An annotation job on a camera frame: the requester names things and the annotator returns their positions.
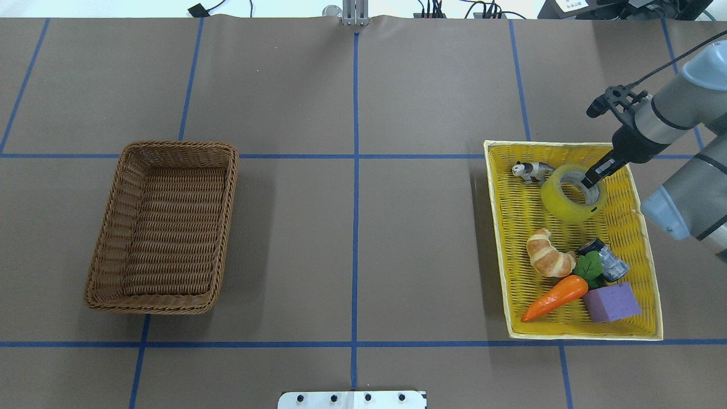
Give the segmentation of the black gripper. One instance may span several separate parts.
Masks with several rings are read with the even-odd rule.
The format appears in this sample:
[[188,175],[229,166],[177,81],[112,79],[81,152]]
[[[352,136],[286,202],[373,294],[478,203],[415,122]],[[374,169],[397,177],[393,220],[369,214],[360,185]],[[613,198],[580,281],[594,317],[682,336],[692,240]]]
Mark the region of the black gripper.
[[644,164],[659,154],[659,143],[652,142],[637,130],[620,127],[611,138],[613,149],[587,169],[581,179],[586,188],[621,170],[627,163]]

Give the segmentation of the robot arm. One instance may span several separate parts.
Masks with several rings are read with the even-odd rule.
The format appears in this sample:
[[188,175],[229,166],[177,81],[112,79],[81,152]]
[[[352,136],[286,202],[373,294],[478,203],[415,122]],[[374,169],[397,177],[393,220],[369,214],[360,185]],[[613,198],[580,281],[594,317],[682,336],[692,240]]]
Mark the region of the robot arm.
[[585,173],[591,188],[628,164],[644,164],[703,125],[714,139],[641,203],[641,212],[676,240],[689,236],[725,261],[726,62],[725,42],[693,49],[680,72],[653,95],[634,84],[610,86],[587,116],[611,112],[621,126],[612,148]]

